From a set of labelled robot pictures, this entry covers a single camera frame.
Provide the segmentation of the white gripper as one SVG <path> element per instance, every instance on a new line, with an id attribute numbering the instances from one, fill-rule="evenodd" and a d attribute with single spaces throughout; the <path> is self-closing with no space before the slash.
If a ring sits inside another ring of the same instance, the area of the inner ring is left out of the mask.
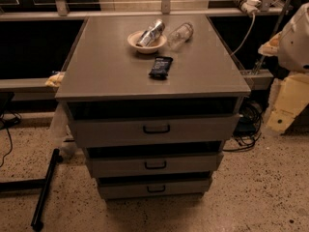
<path id="1" fill-rule="evenodd" d="M 266 127 L 283 133 L 309 104 L 309 74 L 293 72 L 275 79 L 269 94 Z"/>

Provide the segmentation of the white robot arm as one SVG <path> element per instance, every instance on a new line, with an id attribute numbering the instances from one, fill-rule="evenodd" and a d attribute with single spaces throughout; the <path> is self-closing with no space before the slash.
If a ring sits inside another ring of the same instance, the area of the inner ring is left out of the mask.
<path id="1" fill-rule="evenodd" d="M 309 104 L 309 3 L 301 5 L 258 52 L 276 56 L 279 66 L 289 71 L 271 86 L 266 120 L 267 129 L 284 133 Z"/>

